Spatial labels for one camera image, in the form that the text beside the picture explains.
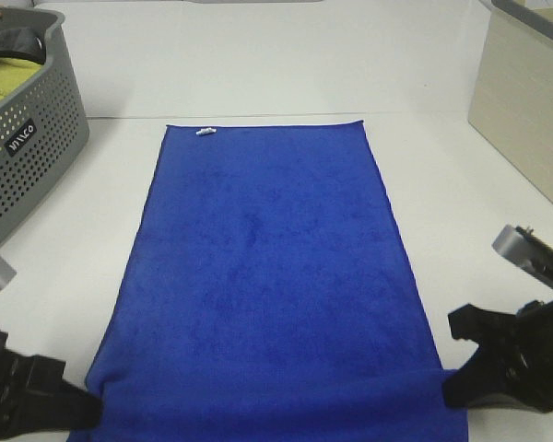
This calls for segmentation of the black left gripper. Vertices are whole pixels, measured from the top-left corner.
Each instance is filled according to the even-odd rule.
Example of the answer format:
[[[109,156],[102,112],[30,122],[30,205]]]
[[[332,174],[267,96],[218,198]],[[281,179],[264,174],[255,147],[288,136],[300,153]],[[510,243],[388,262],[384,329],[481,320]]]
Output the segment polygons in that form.
[[[0,440],[97,426],[102,401],[63,380],[65,362],[6,348],[0,331]]]

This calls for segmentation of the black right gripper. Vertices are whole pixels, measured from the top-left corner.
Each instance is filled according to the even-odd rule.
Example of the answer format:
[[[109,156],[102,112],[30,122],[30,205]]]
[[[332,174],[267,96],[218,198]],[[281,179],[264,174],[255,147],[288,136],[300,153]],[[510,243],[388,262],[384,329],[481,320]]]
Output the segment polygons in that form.
[[[448,323],[455,340],[512,348],[507,366],[477,349],[442,383],[448,408],[553,412],[553,300],[531,301],[514,314],[466,304],[448,314]]]

